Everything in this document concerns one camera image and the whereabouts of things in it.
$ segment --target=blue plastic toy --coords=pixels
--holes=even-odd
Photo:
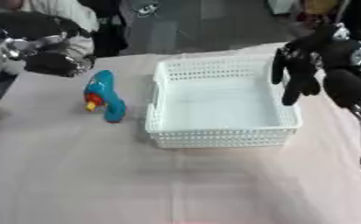
[[[97,73],[84,91],[86,110],[106,107],[104,119],[109,123],[120,123],[126,114],[126,105],[114,91],[114,74],[103,70]]]

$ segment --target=table surface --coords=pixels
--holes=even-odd
[[[95,71],[22,73],[0,101],[0,224],[361,224],[357,121],[325,95],[302,98],[304,125],[282,148],[161,150],[143,122],[159,60],[101,59],[128,104],[122,123],[84,111]]]

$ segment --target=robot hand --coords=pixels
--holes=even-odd
[[[319,94],[321,87],[315,74],[320,68],[326,73],[323,87],[339,107],[350,109],[361,102],[359,39],[351,36],[343,24],[332,24],[278,49],[273,62],[272,82],[279,84],[285,70],[290,77],[282,98],[283,104],[293,105],[301,94]],[[351,85],[352,82],[357,83],[357,87]]]
[[[37,12],[0,13],[0,64],[25,60],[28,71],[74,77],[94,64],[90,55],[73,59],[61,50],[76,36],[89,37],[89,33],[63,17]]]

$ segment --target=floor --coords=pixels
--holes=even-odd
[[[223,51],[292,37],[263,0],[160,0],[150,17],[137,17],[127,1],[122,8],[130,47],[122,55]],[[11,83],[0,84],[0,99]]]

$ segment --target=plastic basket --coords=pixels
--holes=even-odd
[[[301,126],[270,84],[272,55],[179,59],[158,64],[145,128],[160,148],[282,145]]]

